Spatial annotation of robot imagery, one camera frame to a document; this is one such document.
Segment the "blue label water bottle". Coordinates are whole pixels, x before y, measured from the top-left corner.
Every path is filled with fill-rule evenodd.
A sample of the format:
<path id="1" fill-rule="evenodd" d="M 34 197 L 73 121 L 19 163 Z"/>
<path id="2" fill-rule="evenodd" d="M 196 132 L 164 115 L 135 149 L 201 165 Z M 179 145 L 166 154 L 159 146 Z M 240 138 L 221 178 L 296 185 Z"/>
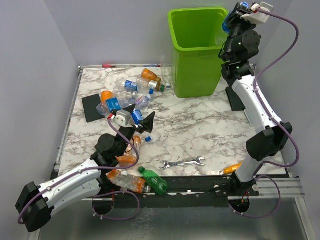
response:
<path id="1" fill-rule="evenodd" d="M 242 2 L 238 2 L 235 5 L 234 9 L 228 13 L 228 15 L 226 16 L 226 18 L 224 19 L 221 25 L 221 28 L 218 30 L 215 36 L 215 44 L 217 46 L 222 46 L 228 38 L 228 35 L 230 33 L 230 28 L 228 27 L 227 22 L 230 19 L 230 17 L 236 13 L 236 10 L 246 11 L 248 9 L 249 9 L 249 4 L 245 1 L 242 1 Z"/>

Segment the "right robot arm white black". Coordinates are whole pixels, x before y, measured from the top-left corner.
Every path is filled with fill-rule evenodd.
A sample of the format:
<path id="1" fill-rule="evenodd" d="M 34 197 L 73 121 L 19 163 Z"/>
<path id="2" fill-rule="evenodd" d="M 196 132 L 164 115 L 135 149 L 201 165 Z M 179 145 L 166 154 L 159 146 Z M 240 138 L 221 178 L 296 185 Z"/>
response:
<path id="1" fill-rule="evenodd" d="M 228 34 L 219 53 L 223 60 L 221 72 L 228 88 L 242 103 L 249 122 L 256 135 L 246 142 L 246 152 L 242 165 L 232 173 L 229 189 L 240 196 L 253 183 L 254 175 L 262 164 L 280 152 L 288 141 L 293 127 L 283 122 L 272 110 L 256 81 L 255 71 L 249 60 L 259 53 L 261 36 L 254 30 L 269 18 L 273 6 L 265 2 L 248 5 L 236 3 L 225 18 L 222 29 Z"/>

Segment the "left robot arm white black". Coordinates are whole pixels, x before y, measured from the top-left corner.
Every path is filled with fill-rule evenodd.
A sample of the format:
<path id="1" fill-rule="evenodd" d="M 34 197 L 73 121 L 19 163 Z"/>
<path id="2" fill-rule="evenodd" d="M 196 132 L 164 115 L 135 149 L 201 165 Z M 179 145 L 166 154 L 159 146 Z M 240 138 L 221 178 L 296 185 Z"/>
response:
<path id="1" fill-rule="evenodd" d="M 106 197 L 111 190 L 107 182 L 108 171 L 118 170 L 118 158 L 128 146 L 139 159 L 139 152 L 132 143 L 135 133 L 151 133 L 156 113 L 152 112 L 138 124 L 131 123 L 135 105 L 113 110 L 107 122 L 115 135 L 103 134 L 98 139 L 94 154 L 78 167 L 53 180 L 26 184 L 15 204 L 19 213 L 17 222 L 32 233 L 45 226 L 53 214 L 67 205 L 89 197 Z"/>

